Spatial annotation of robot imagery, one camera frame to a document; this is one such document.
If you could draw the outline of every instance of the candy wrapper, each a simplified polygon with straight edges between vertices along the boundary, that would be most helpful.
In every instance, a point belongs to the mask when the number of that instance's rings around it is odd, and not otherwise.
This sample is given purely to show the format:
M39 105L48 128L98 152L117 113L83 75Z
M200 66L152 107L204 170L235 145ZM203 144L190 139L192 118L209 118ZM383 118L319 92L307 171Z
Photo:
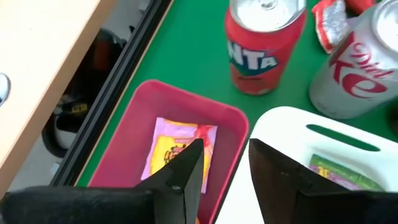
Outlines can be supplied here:
M206 193L208 172L216 140L217 126L179 123L157 118L154 138L141 180L156 173L183 151L194 139L202 138L205 145L202 193Z
M319 41L330 54L349 31L344 0L322 0L312 8Z

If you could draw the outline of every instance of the soda can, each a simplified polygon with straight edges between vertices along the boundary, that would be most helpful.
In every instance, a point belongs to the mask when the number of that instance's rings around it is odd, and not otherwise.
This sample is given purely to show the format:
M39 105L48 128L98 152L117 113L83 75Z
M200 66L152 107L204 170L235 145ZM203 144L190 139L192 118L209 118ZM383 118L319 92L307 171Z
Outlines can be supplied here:
M261 95L278 85L305 26L305 0L230 0L225 27L235 86Z
M317 110L355 118L398 96L398 0L360 15L310 85Z

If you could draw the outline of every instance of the plastic tray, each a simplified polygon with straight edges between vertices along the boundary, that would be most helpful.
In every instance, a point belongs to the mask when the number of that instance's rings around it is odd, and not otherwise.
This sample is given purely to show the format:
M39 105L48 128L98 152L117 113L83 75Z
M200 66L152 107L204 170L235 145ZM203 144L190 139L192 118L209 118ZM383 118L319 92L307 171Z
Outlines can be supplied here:
M248 134L248 120L238 109L157 80L134 93L90 187L133 187L141 181L156 117L217 125L207 191L201 195L200 223L213 223Z

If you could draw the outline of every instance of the red can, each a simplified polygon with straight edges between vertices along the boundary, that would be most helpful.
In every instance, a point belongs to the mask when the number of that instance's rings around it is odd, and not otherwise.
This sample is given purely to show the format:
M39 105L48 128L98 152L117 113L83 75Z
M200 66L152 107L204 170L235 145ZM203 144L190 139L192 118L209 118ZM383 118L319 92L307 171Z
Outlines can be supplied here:
M278 85L305 26L305 0L230 0L225 20L233 83L251 95Z

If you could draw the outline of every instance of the green table surface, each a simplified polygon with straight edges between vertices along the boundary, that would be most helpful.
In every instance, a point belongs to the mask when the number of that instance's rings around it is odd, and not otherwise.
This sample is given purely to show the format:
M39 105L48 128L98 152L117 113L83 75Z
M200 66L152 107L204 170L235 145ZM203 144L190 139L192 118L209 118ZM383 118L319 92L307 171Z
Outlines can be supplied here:
M237 90L229 79L224 31L228 0L175 0L114 115L110 118L109 125L94 149L78 185L86 186L90 181L134 90L148 79L158 79L235 106L245 112L251 128L260 115L277 106L293 106L318 113L308 99L308 85L327 57L315 34L315 23L311 13L311 8L317 2L307 0L306 27L279 87L263 96L249 96ZM387 126L385 106L343 122L398 141Z

